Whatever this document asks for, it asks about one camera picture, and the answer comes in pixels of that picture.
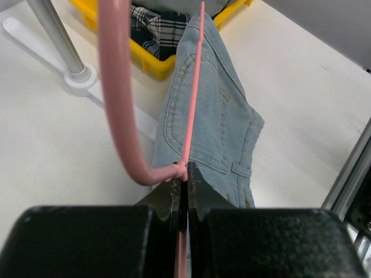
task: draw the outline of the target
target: clothes hanger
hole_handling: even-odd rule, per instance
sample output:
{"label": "clothes hanger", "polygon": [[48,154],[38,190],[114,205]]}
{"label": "clothes hanger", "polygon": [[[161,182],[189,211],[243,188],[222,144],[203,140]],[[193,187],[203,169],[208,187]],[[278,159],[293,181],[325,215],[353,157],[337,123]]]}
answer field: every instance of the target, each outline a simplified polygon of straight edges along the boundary
{"label": "clothes hanger", "polygon": [[172,178],[187,181],[186,165],[190,155],[197,100],[205,3],[201,3],[200,37],[182,159],[178,164],[156,169],[150,168],[144,158],[134,122],[129,54],[130,1],[99,1],[98,11],[99,58],[104,103],[111,135],[124,168],[130,177],[141,185],[150,186]]}

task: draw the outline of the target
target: white table surface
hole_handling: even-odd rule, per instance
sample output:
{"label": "white table surface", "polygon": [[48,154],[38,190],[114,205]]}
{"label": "white table surface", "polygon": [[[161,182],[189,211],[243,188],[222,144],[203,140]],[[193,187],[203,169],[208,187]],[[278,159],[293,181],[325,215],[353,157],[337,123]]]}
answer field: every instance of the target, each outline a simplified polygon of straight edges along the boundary
{"label": "white table surface", "polygon": [[[66,0],[56,8],[83,61],[97,40]],[[0,13],[43,34],[23,2]],[[265,120],[253,154],[258,207],[319,207],[371,117],[371,75],[254,0],[221,31],[248,101]],[[140,192],[115,153],[104,111],[0,35],[0,246],[42,204],[132,204]],[[132,67],[136,105],[157,119],[170,80]],[[140,137],[148,160],[153,144]]]}

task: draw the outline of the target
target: plaid fabric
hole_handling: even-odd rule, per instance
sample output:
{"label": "plaid fabric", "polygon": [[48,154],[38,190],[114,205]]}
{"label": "plaid fabric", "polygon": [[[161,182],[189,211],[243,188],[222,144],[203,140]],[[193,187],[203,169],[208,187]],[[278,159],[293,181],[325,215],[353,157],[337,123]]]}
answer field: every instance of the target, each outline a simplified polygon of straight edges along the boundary
{"label": "plaid fabric", "polygon": [[160,61],[176,54],[176,47],[190,21],[189,14],[154,13],[146,8],[130,8],[131,37]]}

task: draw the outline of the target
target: clothing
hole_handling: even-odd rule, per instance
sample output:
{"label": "clothing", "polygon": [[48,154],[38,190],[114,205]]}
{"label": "clothing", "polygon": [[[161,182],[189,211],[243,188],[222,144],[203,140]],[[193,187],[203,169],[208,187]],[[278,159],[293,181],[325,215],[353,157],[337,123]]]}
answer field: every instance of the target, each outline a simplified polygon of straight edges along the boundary
{"label": "clothing", "polygon": [[176,47],[191,19],[177,12],[154,13],[132,5],[130,8],[131,39],[160,61],[176,54]]}
{"label": "clothing", "polygon": [[[176,74],[159,117],[152,167],[180,161],[190,105],[199,13],[185,29],[177,47]],[[213,20],[205,15],[204,42],[190,160],[219,194],[236,207],[254,207],[250,190],[252,152],[263,118],[246,101],[227,49]],[[145,187],[142,196],[151,188]],[[187,233],[187,268],[191,253]]]}
{"label": "clothing", "polygon": [[[213,17],[221,12],[226,6],[237,2],[237,0],[203,0],[205,12]],[[178,12],[188,13],[192,16],[199,12],[202,0],[133,0],[134,5],[146,7],[158,13]]]}

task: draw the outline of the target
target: laundry basket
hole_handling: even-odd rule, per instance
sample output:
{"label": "laundry basket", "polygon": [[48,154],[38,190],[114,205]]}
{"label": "laundry basket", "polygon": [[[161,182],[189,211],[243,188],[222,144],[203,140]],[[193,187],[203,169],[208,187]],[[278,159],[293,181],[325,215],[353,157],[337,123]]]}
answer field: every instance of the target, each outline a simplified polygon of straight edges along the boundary
{"label": "laundry basket", "polygon": [[[97,28],[97,0],[69,0],[76,6],[87,27],[91,30]],[[215,19],[215,25],[218,30],[221,29],[231,18],[233,18],[244,5],[250,6],[252,0],[238,0],[232,5],[226,7]],[[132,39],[130,40],[131,57],[141,64],[143,71],[148,71],[159,80],[166,79],[174,70],[175,55],[170,56],[165,61],[160,61],[151,53],[143,49]]]}

